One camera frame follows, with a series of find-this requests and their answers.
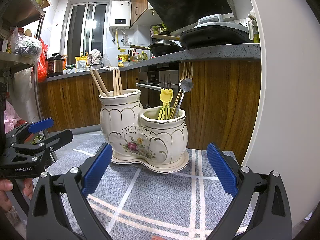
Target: range hood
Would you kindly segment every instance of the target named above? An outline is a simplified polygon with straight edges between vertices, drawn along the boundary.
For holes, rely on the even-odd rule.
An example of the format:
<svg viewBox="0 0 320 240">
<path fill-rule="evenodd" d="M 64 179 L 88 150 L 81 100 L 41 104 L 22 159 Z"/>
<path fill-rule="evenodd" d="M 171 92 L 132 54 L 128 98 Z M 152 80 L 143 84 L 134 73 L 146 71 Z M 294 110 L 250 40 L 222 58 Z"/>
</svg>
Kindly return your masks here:
<svg viewBox="0 0 320 240">
<path fill-rule="evenodd" d="M 169 32 L 194 24 L 212 14 L 233 13 L 233 0 L 148 0 Z"/>
</svg>

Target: gray tablecloth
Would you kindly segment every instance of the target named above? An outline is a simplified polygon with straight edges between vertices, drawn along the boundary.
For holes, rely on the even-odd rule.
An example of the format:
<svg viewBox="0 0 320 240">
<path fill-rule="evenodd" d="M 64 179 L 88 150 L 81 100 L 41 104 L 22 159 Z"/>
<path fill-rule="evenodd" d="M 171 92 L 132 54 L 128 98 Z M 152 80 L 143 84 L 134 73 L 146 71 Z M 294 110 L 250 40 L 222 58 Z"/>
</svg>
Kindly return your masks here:
<svg viewBox="0 0 320 240">
<path fill-rule="evenodd" d="M 94 155 L 104 137 L 92 135 L 77 149 L 60 158 L 47 171 L 67 172 Z M 188 166 L 173 174 L 158 174 L 142 165 L 111 163 L 88 201 L 114 240 L 204 240 L 217 225 L 232 200 L 208 162 L 206 151 L 188 149 Z M 232 156 L 233 152 L 224 152 Z M 73 230 L 81 234 L 66 194 L 63 203 Z M 252 216 L 251 206 L 238 230 Z"/>
</svg>

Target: red plastic bag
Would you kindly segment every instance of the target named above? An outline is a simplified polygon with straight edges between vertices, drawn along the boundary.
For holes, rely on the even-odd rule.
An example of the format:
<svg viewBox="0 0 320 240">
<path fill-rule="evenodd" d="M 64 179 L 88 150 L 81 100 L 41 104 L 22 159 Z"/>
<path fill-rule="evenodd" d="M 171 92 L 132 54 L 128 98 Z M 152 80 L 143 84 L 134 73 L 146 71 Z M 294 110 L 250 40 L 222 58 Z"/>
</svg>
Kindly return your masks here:
<svg viewBox="0 0 320 240">
<path fill-rule="evenodd" d="M 47 53 L 48 53 L 48 45 L 44 44 L 43 40 L 40 38 L 42 43 L 42 53 L 40 55 L 38 61 L 38 82 L 43 82 L 47 78 Z"/>
</svg>

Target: oven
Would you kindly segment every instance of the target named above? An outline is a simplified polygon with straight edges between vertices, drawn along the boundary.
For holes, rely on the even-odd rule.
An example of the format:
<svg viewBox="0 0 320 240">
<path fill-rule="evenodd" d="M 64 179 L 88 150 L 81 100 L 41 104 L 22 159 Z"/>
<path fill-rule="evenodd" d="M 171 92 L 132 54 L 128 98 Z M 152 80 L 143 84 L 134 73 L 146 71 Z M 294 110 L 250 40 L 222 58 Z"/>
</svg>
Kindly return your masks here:
<svg viewBox="0 0 320 240">
<path fill-rule="evenodd" d="M 170 105 L 173 107 L 179 92 L 179 70 L 139 72 L 139 83 L 136 86 L 141 91 L 140 101 L 144 109 L 162 106 L 162 102 L 160 101 L 160 80 L 164 82 L 165 76 L 170 76 L 171 88 L 173 90 L 173 99 Z"/>
</svg>

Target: screw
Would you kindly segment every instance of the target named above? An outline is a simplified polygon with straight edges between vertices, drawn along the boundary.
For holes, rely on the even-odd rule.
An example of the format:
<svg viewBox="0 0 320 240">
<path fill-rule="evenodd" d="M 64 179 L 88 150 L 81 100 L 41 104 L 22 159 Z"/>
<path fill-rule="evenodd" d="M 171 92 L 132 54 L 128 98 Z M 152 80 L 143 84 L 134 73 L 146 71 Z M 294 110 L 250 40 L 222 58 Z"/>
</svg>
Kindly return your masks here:
<svg viewBox="0 0 320 240">
<path fill-rule="evenodd" d="M 250 169 L 247 166 L 242 166 L 241 171 L 244 173 L 248 173 L 250 171 Z"/>
<path fill-rule="evenodd" d="M 48 176 L 48 173 L 47 173 L 46 171 L 44 171 L 44 172 L 42 172 L 42 173 L 40 174 L 40 177 L 41 177 L 41 178 L 45 178 L 46 176 Z"/>
<path fill-rule="evenodd" d="M 275 177 L 279 177 L 279 175 L 280 175 L 279 172 L 277 172 L 277 171 L 273 171 L 272 174 L 273 174 L 273 176 L 275 176 Z"/>
<path fill-rule="evenodd" d="M 78 167 L 73 167 L 73 168 L 70 169 L 70 172 L 71 172 L 72 174 L 76 174 L 78 171 L 79 171 L 79 168 L 78 168 Z"/>
</svg>

